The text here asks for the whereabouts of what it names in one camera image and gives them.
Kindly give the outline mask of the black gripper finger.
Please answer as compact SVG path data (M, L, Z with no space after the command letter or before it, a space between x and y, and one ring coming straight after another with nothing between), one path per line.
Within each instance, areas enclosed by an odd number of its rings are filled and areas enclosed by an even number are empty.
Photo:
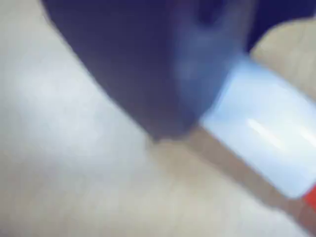
M249 23L247 0L44 0L66 43L155 139L187 133L216 101Z
M260 0L248 35L250 51L272 27L291 20L310 18L316 14L315 0Z

